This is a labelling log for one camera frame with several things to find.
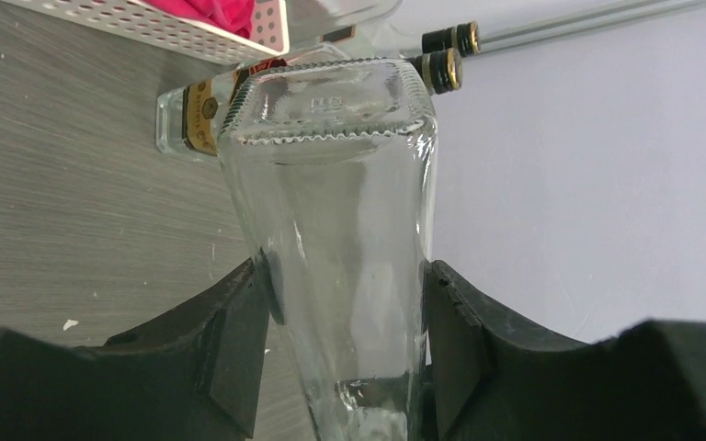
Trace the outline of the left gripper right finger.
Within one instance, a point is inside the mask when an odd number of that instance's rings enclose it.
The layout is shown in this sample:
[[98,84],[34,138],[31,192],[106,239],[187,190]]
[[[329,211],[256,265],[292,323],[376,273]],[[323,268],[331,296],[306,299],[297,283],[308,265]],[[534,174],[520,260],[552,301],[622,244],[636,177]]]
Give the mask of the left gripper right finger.
[[706,440],[706,322],[587,344],[435,261],[424,291],[427,440]]

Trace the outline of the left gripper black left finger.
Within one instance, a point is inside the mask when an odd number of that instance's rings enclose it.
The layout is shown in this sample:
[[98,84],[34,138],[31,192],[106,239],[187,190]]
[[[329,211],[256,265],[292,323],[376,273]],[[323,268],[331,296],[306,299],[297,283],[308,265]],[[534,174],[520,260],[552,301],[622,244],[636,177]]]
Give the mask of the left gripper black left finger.
[[247,440],[268,333],[264,257],[100,346],[0,327],[0,440]]

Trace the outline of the clear drinking glass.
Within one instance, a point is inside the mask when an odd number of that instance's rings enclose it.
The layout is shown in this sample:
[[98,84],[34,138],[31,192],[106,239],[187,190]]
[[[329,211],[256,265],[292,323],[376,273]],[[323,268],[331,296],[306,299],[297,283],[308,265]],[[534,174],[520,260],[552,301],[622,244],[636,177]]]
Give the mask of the clear drinking glass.
[[417,440],[438,123],[416,68],[255,73],[218,139],[318,440]]

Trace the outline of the clear bottle black cap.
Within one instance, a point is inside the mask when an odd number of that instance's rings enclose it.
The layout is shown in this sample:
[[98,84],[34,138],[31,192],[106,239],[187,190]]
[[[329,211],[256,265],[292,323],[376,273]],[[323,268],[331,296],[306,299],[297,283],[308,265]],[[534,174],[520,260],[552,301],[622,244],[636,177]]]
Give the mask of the clear bottle black cap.
[[351,58],[411,58],[450,48],[462,57],[479,52],[475,21],[423,33],[401,31],[387,21],[401,5],[397,0],[288,1],[291,49],[325,42]]
[[216,157],[216,141],[228,107],[248,77],[279,67],[367,57],[401,58],[410,62],[431,95],[454,92],[462,86],[464,54],[456,48],[354,54],[323,42],[282,57],[242,63],[230,72],[160,95],[156,102],[156,146],[161,153],[191,156],[196,161]]

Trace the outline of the rear clear bottle black cap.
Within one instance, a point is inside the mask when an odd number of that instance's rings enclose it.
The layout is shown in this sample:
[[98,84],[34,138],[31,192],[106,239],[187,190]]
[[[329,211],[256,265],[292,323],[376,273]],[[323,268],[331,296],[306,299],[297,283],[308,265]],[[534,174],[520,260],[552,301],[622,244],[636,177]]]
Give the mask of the rear clear bottle black cap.
[[325,42],[351,58],[411,58],[450,48],[462,57],[479,52],[475,21],[423,33],[401,31],[387,21],[401,5],[397,0],[288,1],[291,49]]

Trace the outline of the white plastic basket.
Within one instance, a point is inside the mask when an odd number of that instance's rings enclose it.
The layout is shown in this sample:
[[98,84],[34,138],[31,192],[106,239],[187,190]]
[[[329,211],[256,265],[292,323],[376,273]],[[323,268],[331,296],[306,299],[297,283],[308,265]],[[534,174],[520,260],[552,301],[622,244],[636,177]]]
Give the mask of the white plastic basket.
[[11,5],[220,65],[280,57],[290,51],[283,1],[256,1],[249,38],[144,1],[10,0]]

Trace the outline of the magenta cloth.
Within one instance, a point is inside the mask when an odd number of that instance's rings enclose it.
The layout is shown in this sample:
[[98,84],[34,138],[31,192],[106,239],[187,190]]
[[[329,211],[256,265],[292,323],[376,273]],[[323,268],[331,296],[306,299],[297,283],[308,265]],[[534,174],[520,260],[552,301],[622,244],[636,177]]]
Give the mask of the magenta cloth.
[[254,0],[147,0],[169,15],[207,23],[249,39]]

